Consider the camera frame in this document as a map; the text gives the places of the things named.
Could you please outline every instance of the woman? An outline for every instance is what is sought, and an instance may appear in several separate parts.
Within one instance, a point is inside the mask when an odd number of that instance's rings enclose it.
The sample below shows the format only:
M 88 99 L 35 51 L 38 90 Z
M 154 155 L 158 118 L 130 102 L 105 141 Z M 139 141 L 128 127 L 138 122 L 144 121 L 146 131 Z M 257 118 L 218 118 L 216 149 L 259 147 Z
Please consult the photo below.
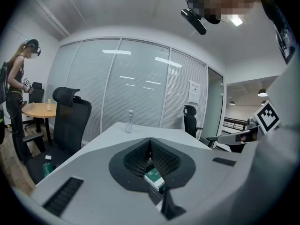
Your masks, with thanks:
M 12 124 L 12 136 L 15 152 L 24 165 L 32 158 L 31 152 L 26 143 L 23 143 L 24 130 L 22 121 L 22 93 L 31 93 L 33 88 L 22 83 L 24 75 L 24 59 L 32 59 L 38 54 L 38 41 L 35 39 L 26 40 L 20 45 L 17 52 L 9 61 L 7 82 L 10 85 L 7 93 L 6 108 L 10 115 Z

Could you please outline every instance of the white desk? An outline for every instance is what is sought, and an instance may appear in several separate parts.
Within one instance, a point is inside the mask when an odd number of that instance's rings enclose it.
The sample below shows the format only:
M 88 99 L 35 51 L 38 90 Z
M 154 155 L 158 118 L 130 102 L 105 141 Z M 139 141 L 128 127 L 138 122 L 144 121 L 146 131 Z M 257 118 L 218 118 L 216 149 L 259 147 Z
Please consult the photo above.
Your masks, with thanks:
M 145 138 L 145 137 L 155 137 L 155 138 L 163 138 L 172 142 L 181 143 L 183 145 L 198 147 L 202 149 L 209 149 L 206 145 L 204 145 L 199 140 L 195 139 L 188 133 L 183 130 L 178 129 L 167 129 L 167 128 L 158 128 L 158 127 L 145 127 L 139 125 L 132 126 L 132 132 L 127 134 L 125 132 L 125 123 L 117 122 L 112 125 L 109 129 L 103 132 L 101 135 L 96 137 L 89 144 L 80 149 L 77 153 L 75 153 L 72 157 L 70 157 L 67 161 L 61 164 L 58 168 L 56 168 L 51 174 L 49 174 L 46 178 L 40 181 L 38 185 L 43 182 L 47 182 L 47 179 L 51 177 L 53 173 L 57 170 L 63 168 L 66 164 L 74 160 L 75 158 L 85 154 L 87 152 L 91 152 L 97 149 L 113 146 L 119 143 Z

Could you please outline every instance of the white ceiling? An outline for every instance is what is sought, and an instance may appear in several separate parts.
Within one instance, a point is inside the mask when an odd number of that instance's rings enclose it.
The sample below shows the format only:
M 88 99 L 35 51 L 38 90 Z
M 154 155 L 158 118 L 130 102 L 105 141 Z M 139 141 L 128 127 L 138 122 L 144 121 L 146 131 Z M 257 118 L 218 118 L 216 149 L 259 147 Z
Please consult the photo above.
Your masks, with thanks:
M 236 105 L 241 106 L 260 106 L 262 101 L 268 100 L 268 97 L 259 97 L 258 91 L 260 89 L 268 88 L 275 81 L 276 77 L 268 78 L 266 80 L 256 80 L 243 82 L 238 85 L 227 86 L 227 105 L 234 101 Z
M 151 27 L 184 37 L 191 42 L 213 51 L 226 64 L 231 62 L 234 51 L 243 46 L 255 46 L 266 36 L 274 36 L 274 28 L 261 5 L 245 16 L 244 24 L 236 27 L 230 21 L 218 25 L 203 21 L 206 35 L 198 34 L 184 18 L 182 9 L 187 8 L 185 0 L 41 0 L 57 20 L 70 33 L 81 29 L 105 25 L 133 25 Z M 63 36 L 49 25 L 33 9 L 30 15 L 43 24 L 44 29 L 58 40 Z

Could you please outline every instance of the glass partition wall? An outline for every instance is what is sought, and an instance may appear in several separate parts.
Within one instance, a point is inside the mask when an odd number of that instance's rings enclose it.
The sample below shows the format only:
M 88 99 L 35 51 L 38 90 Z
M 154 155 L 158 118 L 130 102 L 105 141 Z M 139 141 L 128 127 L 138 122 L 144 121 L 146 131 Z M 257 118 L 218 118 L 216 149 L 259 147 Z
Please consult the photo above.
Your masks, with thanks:
M 80 89 L 92 104 L 83 141 L 90 142 L 116 122 L 184 129 L 183 108 L 197 109 L 203 125 L 207 101 L 207 65 L 168 46 L 127 38 L 89 39 L 61 46 L 49 74 L 45 99 L 55 88 Z M 199 103 L 188 103 L 189 83 L 200 84 Z

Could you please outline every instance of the mesh chair back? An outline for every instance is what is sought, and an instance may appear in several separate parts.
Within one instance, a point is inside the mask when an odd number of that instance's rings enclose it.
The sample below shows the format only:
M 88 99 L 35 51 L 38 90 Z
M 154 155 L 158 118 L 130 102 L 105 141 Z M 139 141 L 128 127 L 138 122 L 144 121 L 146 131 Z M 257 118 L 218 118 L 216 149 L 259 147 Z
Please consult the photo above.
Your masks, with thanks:
M 45 90 L 42 89 L 42 84 L 39 82 L 34 82 L 32 84 L 33 87 L 33 91 L 31 94 L 29 94 L 29 99 L 28 99 L 28 103 L 41 103 L 43 100 L 43 95 Z
M 196 109 L 191 105 L 185 105 L 183 113 L 185 131 L 196 138 L 197 119 L 194 117 L 197 113 Z
M 90 102 L 78 97 L 73 99 L 72 107 L 57 103 L 54 141 L 60 149 L 73 155 L 81 148 L 83 132 L 91 109 Z

